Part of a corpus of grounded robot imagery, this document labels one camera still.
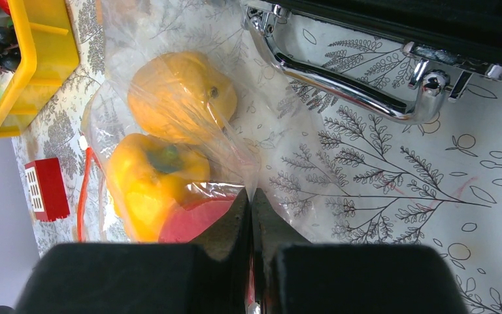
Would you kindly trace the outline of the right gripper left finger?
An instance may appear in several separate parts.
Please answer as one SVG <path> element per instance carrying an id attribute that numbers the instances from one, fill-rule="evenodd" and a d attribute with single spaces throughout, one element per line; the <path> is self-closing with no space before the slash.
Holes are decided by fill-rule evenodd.
<path id="1" fill-rule="evenodd" d="M 237 194 L 189 243 L 62 243 L 37 263 L 16 313 L 245 313 L 250 202 Z"/>

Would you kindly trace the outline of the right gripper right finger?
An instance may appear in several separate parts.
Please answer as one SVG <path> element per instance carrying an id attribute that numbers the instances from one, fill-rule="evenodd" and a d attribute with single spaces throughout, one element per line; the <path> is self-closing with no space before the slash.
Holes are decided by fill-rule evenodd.
<path id="1" fill-rule="evenodd" d="M 452 272 L 423 245 L 312 243 L 262 190 L 250 204 L 262 313 L 466 313 Z"/>

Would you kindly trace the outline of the red fake apple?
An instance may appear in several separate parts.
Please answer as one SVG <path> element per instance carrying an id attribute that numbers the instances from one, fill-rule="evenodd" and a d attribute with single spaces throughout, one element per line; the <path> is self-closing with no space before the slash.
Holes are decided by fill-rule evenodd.
<path id="1" fill-rule="evenodd" d="M 235 195 L 205 198 L 177 207 L 164 222 L 158 242 L 190 242 L 223 217 L 235 198 Z"/>

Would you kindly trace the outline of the yellow fake bell pepper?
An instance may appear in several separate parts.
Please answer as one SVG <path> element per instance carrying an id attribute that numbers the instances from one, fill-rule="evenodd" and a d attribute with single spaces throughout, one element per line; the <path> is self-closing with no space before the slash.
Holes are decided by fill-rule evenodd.
<path id="1" fill-rule="evenodd" d="M 132 133 L 116 146 L 105 167 L 107 188 L 126 234 L 155 242 L 187 186 L 210 178 L 208 158 L 188 145 Z"/>

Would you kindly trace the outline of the clear zip top bag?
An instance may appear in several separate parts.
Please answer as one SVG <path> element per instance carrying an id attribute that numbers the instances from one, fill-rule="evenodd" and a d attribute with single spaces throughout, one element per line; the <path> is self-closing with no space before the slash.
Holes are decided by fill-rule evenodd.
<path id="1" fill-rule="evenodd" d="M 105 81 L 82 134 L 101 180 L 83 241 L 185 241 L 224 203 L 261 188 L 298 231 L 319 164 L 318 119 L 265 61 L 245 1 L 97 1 Z"/>

